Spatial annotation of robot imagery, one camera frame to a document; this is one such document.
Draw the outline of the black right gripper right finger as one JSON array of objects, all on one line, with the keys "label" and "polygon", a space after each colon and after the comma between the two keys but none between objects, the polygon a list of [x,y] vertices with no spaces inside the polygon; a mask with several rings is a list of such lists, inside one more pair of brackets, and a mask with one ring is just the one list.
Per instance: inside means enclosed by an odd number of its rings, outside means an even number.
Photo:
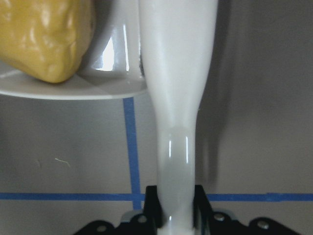
[{"label": "black right gripper right finger", "polygon": [[208,226],[209,218],[213,210],[207,198],[207,195],[201,185],[195,185],[193,199],[193,225],[194,227]]}]

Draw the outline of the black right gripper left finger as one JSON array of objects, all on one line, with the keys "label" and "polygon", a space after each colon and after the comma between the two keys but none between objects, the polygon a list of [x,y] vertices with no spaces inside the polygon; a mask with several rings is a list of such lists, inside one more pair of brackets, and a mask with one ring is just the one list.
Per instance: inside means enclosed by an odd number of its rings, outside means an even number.
[{"label": "black right gripper left finger", "polygon": [[157,195],[157,186],[147,186],[143,213],[151,220],[155,227],[162,227],[162,208]]}]

